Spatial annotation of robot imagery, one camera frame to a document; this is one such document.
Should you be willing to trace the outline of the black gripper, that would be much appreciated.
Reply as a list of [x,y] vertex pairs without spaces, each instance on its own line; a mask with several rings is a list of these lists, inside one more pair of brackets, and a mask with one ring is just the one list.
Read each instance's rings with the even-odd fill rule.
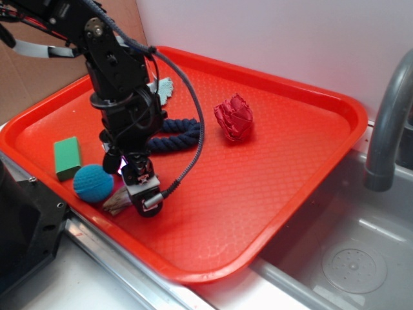
[[128,196],[144,218],[156,216],[163,207],[160,181],[148,158],[148,143],[160,132],[167,112],[160,98],[149,88],[133,91],[120,101],[90,96],[92,106],[101,112],[103,130],[99,134],[105,155],[103,170],[121,175]]

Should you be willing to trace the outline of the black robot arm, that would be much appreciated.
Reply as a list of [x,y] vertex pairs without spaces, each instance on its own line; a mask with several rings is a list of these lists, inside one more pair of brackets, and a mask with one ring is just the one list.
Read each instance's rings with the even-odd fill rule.
[[130,201],[141,216],[157,215],[163,206],[159,180],[150,160],[149,141],[167,117],[159,95],[150,90],[146,62],[151,52],[133,48],[102,6],[95,1],[2,1],[1,20],[22,22],[65,42],[63,47],[18,41],[6,29],[1,39],[28,57],[86,59],[101,111],[105,146],[103,168],[120,173]]

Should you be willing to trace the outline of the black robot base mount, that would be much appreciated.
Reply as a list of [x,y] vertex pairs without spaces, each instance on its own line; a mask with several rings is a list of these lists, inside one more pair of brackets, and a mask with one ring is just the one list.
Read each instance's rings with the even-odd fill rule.
[[1,164],[1,295],[57,254],[68,204],[39,180],[17,181]]

